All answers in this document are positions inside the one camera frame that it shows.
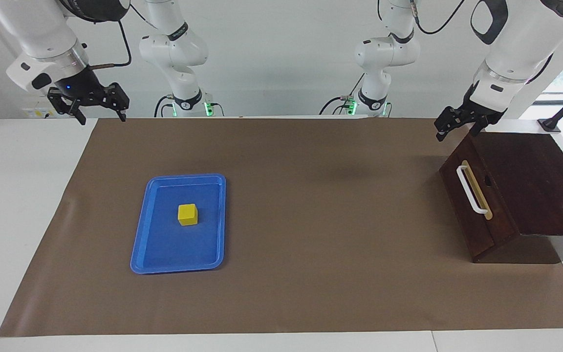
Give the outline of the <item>wooden drawer with white handle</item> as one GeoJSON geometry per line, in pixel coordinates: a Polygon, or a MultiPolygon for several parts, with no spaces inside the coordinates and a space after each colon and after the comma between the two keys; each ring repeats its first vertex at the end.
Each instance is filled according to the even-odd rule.
{"type": "Polygon", "coordinates": [[[440,168],[471,261],[507,264],[507,244],[517,229],[487,171],[473,138],[465,136],[440,168]]]}

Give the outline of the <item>yellow cube block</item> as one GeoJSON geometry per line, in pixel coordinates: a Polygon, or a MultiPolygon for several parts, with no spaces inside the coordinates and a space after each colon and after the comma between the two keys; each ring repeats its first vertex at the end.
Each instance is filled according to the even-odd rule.
{"type": "Polygon", "coordinates": [[[198,223],[198,209],[194,203],[183,203],[178,206],[178,222],[181,226],[193,226],[198,223]]]}

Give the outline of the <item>dark wooden drawer cabinet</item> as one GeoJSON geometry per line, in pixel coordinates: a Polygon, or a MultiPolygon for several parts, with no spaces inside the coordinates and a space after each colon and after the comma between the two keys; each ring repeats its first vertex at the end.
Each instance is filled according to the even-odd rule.
{"type": "Polygon", "coordinates": [[[563,261],[563,151],[549,134],[479,133],[453,155],[486,200],[465,230],[471,260],[484,264],[563,261]]]}

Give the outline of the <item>blue plastic tray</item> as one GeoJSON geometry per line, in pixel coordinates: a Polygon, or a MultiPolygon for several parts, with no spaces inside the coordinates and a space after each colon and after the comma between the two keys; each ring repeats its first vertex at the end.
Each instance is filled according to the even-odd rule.
{"type": "Polygon", "coordinates": [[[132,248],[132,272],[165,274],[219,267],[225,259],[226,190],[221,174],[150,179],[132,248]],[[178,206],[183,203],[197,206],[197,225],[179,224],[178,206]]]}

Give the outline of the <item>brown table mat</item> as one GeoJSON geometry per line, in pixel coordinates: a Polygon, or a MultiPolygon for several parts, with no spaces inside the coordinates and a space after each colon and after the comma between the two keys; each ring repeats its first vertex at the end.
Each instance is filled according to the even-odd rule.
{"type": "Polygon", "coordinates": [[[0,337],[563,328],[563,265],[474,264],[429,119],[101,119],[0,337]],[[154,176],[228,182],[225,259],[138,275],[154,176]]]}

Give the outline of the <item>white wall power outlet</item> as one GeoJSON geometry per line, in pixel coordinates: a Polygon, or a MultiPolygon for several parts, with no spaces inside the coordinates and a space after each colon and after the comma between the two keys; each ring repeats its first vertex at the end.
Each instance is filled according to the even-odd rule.
{"type": "Polygon", "coordinates": [[[29,119],[54,119],[66,118],[66,114],[59,114],[53,107],[37,106],[22,109],[25,118],[29,119]]]}

